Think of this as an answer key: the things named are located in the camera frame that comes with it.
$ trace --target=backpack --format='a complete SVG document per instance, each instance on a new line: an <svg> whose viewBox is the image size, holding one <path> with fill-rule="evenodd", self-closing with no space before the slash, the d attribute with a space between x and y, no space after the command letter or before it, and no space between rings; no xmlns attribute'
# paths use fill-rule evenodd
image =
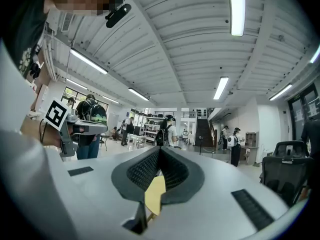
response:
<svg viewBox="0 0 320 240"><path fill-rule="evenodd" d="M169 146L169 137L168 137L168 129L172 126L172 124L168 125L165 129L160 129L155 136L154 142L156 142L157 146Z"/></svg>
<svg viewBox="0 0 320 240"><path fill-rule="evenodd" d="M231 135L228 137L228 147L234 147L238 144L239 140L236 135Z"/></svg>
<svg viewBox="0 0 320 240"><path fill-rule="evenodd" d="M104 124L107 126L107 113L105 109L96 103L92 98L83 102L82 105L83 120Z"/></svg>

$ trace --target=person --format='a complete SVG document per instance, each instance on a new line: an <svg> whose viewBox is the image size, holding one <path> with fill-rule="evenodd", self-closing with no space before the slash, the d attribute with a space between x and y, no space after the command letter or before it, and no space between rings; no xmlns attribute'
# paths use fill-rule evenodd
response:
<svg viewBox="0 0 320 240"><path fill-rule="evenodd" d="M96 103L95 96L93 94L88 94L85 100L91 102L92 104ZM81 101L76 107L76 110L78 110L79 118L82 120L87 120L86 118L84 118L84 113L86 112L84 111L85 100ZM77 159L82 160L82 159L97 158L99 153L99 142L100 142L100 134L96 135L93 138L90 145L78 147L78 149L76 150Z"/></svg>
<svg viewBox="0 0 320 240"><path fill-rule="evenodd" d="M134 120L134 117L130 117L129 119L127 118L125 121L124 121L124 124L123 124L123 135L122 135L122 140L121 140L121 146L125 146L125 145L128 145L127 143L127 136L128 134L133 134L134 133L134 125L133 125L133 120Z"/></svg>
<svg viewBox="0 0 320 240"><path fill-rule="evenodd" d="M5 47L24 78L32 72L34 57L41 49L41 40L49 10L56 8L65 13L75 13L83 16L102 16L118 7L123 0L14 0L8 6L2 0L1 37ZM31 120L29 117L23 121L21 132L40 140L39 128L43 131L45 124ZM47 126L43 145L61 146L61 139L56 129Z"/></svg>
<svg viewBox="0 0 320 240"><path fill-rule="evenodd" d="M227 144L228 144L228 141L227 141L227 138L228 138L228 134L227 134L227 130L229 129L228 125L225 125L222 129L222 141L223 141L223 147L222 147L222 150L227 150Z"/></svg>
<svg viewBox="0 0 320 240"><path fill-rule="evenodd" d="M231 164L235 167L238 167L240 160L240 143L245 141L245 139L241 136L240 131L241 130L236 127L233 132L233 135L236 137L236 145L231 147Z"/></svg>
<svg viewBox="0 0 320 240"><path fill-rule="evenodd" d="M111 137L116 141L119 138L119 133L117 132L117 127L113 127L111 131Z"/></svg>
<svg viewBox="0 0 320 240"><path fill-rule="evenodd" d="M70 97L68 99L68 103L66 104L68 107L72 107L75 104L74 98Z"/></svg>
<svg viewBox="0 0 320 240"><path fill-rule="evenodd" d="M169 146L174 146L174 143L178 140L177 129L173 125L173 122L176 121L172 115L167 115L160 125L160 129L167 130L168 132L168 142Z"/></svg>
<svg viewBox="0 0 320 240"><path fill-rule="evenodd" d="M307 156L310 156L314 159L314 168L313 173L307 181L307 185L302 189L299 200L307 198L308 192L312 189L314 192L319 192L319 171L320 171L320 121L313 120L307 121L302 130L301 139L305 144L305 150ZM307 140L310 140L311 151L310 154L307 148Z"/></svg>

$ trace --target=black backpack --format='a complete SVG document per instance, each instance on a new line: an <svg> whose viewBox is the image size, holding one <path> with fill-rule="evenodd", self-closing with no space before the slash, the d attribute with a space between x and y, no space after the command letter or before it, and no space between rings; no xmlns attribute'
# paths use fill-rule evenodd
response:
<svg viewBox="0 0 320 240"><path fill-rule="evenodd" d="M169 137L168 137L168 129L172 126L172 124L168 125L165 129L160 129L155 136L154 142L156 142L157 146L169 146Z"/></svg>
<svg viewBox="0 0 320 240"><path fill-rule="evenodd" d="M82 105L82 119L107 125L107 113L105 109L96 103L92 98L83 102Z"/></svg>

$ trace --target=ceiling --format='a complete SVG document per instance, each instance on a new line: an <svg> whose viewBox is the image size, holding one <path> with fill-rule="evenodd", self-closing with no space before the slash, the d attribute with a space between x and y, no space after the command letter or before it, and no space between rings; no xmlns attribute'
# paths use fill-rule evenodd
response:
<svg viewBox="0 0 320 240"><path fill-rule="evenodd" d="M126 3L132 10L113 28L106 28L104 17L74 16L69 31L61 32L65 14L50 12L55 72L65 77L68 71L98 94L142 108L235 108L288 83L294 91L319 74L318 64L308 64L319 38L295 0L246 0L243 36L230 34L229 0ZM71 55L71 46L108 74ZM220 77L229 81L213 100Z"/></svg>

